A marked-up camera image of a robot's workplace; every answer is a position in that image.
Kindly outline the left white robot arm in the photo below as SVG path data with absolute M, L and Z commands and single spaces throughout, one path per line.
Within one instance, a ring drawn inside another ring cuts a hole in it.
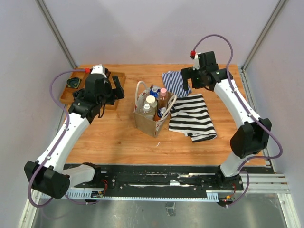
M 43 154 L 36 161 L 28 161 L 24 167 L 28 190 L 37 190 L 57 200 L 78 184 L 86 182 L 91 188 L 101 184 L 99 166 L 85 162 L 65 170 L 64 165 L 81 134 L 95 118 L 103 117 L 105 106 L 124 98 L 118 77 L 110 77 L 103 65 L 82 71 L 88 73 L 85 87 L 76 92 L 70 108 L 64 111 L 66 119 L 61 129 Z

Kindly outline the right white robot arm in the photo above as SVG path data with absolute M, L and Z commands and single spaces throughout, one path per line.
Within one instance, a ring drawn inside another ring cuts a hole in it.
M 266 148 L 272 124 L 250 107 L 229 70 L 219 68 L 213 51 L 197 53 L 193 50 L 190 57 L 194 61 L 193 66 L 181 70 L 183 89 L 188 89 L 188 80 L 191 80 L 192 88 L 213 91 L 222 100 L 237 127 L 230 139 L 232 152 L 220 165 L 220 175 L 215 178 L 216 186 L 226 190 L 247 160 Z

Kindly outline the blue white striped cloth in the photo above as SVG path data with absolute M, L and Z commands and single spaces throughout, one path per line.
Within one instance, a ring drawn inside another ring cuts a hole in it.
M 187 97 L 191 94 L 190 87 L 188 90 L 183 89 L 183 78 L 181 71 L 169 71 L 162 73 L 162 79 L 168 92 L 175 94 L 178 98 Z

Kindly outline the clear bottle white cap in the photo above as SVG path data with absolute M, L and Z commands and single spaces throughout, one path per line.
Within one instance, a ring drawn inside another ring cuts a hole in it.
M 155 110 L 151 108 L 149 104 L 144 104 L 144 106 L 139 110 L 139 114 L 147 119 L 153 120 L 155 116 Z

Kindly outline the clear bottle pink cap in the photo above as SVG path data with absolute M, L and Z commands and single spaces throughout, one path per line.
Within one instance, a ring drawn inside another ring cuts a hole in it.
M 167 108 L 168 105 L 168 91 L 166 88 L 161 88 L 158 95 L 158 109 Z

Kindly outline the black white striped cloth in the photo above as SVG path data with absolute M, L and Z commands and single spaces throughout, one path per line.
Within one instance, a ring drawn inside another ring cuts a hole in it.
M 185 134 L 194 143 L 217 137 L 202 94 L 177 98 L 171 109 L 169 130 Z

